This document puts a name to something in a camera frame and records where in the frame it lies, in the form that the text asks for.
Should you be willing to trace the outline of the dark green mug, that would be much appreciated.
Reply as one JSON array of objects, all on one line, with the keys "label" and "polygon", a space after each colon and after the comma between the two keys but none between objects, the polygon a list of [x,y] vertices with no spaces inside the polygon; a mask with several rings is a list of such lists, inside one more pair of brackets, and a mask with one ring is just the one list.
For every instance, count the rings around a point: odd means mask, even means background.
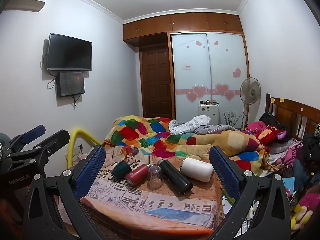
[{"label": "dark green mug", "polygon": [[122,180],[127,174],[132,171],[131,166],[126,161],[120,161],[111,171],[112,177],[115,180]]}]

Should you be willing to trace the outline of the newspaper print cloth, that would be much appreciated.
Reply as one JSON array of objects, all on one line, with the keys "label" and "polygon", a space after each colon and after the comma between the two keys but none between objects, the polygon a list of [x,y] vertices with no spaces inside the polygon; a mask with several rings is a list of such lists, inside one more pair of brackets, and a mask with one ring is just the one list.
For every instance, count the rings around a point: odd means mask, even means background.
[{"label": "newspaper print cloth", "polygon": [[214,173],[207,183],[191,180],[180,195],[168,182],[152,190],[147,181],[131,187],[111,171],[125,160],[133,170],[157,157],[130,146],[106,149],[106,159],[80,202],[106,239],[207,239],[223,220],[221,184]]}]

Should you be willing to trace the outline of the white thermos bottle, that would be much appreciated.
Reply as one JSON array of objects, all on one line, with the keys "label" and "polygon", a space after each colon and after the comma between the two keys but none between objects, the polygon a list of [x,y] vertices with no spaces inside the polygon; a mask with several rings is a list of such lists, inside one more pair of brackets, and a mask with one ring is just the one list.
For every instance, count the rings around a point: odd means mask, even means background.
[{"label": "white thermos bottle", "polygon": [[185,176],[207,183],[211,180],[214,168],[210,163],[185,158],[181,162],[180,172]]}]

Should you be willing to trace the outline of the red plush toy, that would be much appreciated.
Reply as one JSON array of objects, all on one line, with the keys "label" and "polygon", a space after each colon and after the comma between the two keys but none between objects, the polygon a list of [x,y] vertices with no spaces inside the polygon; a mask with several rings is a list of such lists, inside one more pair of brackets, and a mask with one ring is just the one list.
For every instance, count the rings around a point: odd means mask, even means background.
[{"label": "red plush toy", "polygon": [[262,145],[268,146],[276,141],[283,141],[288,135],[289,132],[287,130],[269,125],[261,132],[258,132],[255,137]]}]

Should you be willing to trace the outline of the black thermos bottle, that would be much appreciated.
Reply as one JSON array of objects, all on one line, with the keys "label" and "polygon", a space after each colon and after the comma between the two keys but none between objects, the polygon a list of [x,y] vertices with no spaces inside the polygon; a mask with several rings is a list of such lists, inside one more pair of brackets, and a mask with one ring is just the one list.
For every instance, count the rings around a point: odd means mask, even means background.
[{"label": "black thermos bottle", "polygon": [[178,194],[187,194],[193,188],[191,183],[172,163],[166,159],[160,159],[157,163],[161,167],[163,176],[169,181]]}]

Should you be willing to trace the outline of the red metal bottle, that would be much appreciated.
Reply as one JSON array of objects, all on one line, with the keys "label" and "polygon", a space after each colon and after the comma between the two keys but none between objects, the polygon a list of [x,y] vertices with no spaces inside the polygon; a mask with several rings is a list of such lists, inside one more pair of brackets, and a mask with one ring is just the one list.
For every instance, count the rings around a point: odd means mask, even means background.
[{"label": "red metal bottle", "polygon": [[149,173],[150,164],[143,164],[126,175],[126,182],[129,186],[135,187],[143,183]]}]

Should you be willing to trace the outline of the colourful patchwork blanket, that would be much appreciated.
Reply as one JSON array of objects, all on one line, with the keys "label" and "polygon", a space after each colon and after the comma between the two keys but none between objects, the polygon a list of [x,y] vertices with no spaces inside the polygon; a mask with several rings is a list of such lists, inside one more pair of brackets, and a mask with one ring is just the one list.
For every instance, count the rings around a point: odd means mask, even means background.
[{"label": "colourful patchwork blanket", "polygon": [[158,158],[189,157],[197,160],[207,160],[211,147],[219,146],[242,170],[258,174],[267,166],[268,151],[253,135],[233,130],[215,134],[173,134],[169,131],[169,122],[169,118],[122,116],[113,123],[102,146],[123,146],[127,150],[136,147],[142,154]]}]

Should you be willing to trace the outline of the wooden bed headboard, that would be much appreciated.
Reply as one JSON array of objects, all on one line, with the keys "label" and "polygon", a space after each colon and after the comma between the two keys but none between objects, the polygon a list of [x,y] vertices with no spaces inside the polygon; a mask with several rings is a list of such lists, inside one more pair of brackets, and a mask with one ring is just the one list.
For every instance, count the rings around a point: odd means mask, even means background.
[{"label": "wooden bed headboard", "polygon": [[305,133],[313,133],[319,124],[319,109],[285,98],[266,94],[266,111],[282,124],[289,126],[291,137],[302,140]]}]

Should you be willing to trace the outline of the grey white crumpled cloth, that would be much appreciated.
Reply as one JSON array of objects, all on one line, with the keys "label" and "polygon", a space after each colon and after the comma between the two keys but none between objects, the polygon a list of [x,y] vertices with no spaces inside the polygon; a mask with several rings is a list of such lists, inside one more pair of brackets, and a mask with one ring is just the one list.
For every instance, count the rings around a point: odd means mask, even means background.
[{"label": "grey white crumpled cloth", "polygon": [[187,133],[194,133],[198,135],[204,134],[219,134],[223,131],[239,131],[233,126],[229,125],[212,125],[211,118],[206,115],[198,115],[188,122],[178,122],[173,119],[169,122],[168,128],[171,134],[182,135]]}]

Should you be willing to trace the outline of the small white cabinet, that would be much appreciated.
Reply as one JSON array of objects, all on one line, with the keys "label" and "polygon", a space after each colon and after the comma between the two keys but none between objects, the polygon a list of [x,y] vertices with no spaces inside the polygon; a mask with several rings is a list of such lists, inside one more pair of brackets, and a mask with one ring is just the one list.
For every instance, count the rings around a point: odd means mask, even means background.
[{"label": "small white cabinet", "polygon": [[215,100],[200,101],[198,106],[198,115],[206,115],[210,120],[210,124],[218,125],[220,123],[220,106]]}]

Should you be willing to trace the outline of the white standing fan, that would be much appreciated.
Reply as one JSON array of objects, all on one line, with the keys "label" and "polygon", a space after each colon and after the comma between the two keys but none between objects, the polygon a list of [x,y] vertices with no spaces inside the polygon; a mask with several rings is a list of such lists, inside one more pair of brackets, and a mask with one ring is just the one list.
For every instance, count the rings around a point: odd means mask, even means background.
[{"label": "white standing fan", "polygon": [[240,99],[244,104],[242,127],[248,123],[249,106],[256,103],[261,96],[261,85],[255,77],[246,78],[240,86]]}]

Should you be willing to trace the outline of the brown wooden door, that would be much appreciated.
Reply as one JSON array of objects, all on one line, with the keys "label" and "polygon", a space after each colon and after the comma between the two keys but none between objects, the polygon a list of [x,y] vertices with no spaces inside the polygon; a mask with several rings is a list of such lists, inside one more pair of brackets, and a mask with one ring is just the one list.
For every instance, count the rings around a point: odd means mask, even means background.
[{"label": "brown wooden door", "polygon": [[143,116],[171,118],[171,76],[167,46],[140,50],[140,81]]}]

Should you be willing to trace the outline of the wardrobe with heart stickers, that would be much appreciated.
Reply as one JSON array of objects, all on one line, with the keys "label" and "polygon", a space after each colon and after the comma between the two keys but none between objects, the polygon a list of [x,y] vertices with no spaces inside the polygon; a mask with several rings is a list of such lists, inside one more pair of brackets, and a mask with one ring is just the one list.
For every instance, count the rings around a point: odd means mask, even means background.
[{"label": "wardrobe with heart stickers", "polygon": [[123,40],[140,50],[165,45],[171,76],[172,117],[186,122],[199,102],[215,100],[220,124],[242,127],[240,86],[249,76],[240,17],[190,12],[138,20],[123,26]]}]

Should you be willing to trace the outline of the small black wall monitor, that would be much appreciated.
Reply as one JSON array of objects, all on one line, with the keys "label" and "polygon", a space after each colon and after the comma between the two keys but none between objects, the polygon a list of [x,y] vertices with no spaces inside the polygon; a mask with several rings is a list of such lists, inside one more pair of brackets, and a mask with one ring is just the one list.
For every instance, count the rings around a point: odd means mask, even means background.
[{"label": "small black wall monitor", "polygon": [[83,72],[58,72],[56,94],[58,98],[85,93]]}]

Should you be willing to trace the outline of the wall mounted black television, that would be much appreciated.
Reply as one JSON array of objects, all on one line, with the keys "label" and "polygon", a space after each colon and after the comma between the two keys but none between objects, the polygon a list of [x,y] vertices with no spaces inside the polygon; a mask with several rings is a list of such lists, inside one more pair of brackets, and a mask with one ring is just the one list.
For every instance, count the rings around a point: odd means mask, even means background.
[{"label": "wall mounted black television", "polygon": [[92,42],[50,33],[44,64],[51,71],[91,71]]}]

